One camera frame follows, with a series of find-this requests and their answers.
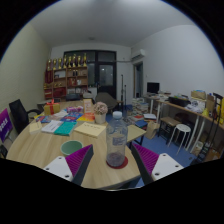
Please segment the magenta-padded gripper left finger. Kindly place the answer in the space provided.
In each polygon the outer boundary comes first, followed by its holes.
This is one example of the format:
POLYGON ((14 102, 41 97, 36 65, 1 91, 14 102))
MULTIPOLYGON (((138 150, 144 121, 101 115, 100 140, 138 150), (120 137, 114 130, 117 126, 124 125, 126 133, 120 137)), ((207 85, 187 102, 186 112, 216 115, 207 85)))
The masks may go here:
POLYGON ((90 144, 67 157, 56 157, 44 170, 76 185, 81 185, 93 155, 93 145, 90 144))

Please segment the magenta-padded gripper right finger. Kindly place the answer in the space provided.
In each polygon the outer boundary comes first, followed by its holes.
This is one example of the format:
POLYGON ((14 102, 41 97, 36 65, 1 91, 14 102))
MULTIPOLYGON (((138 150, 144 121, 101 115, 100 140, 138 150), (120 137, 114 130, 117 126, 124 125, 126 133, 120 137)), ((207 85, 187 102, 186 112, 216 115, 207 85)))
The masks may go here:
POLYGON ((157 154, 138 144, 131 145, 131 152, 145 185, 183 169, 167 153, 157 154))

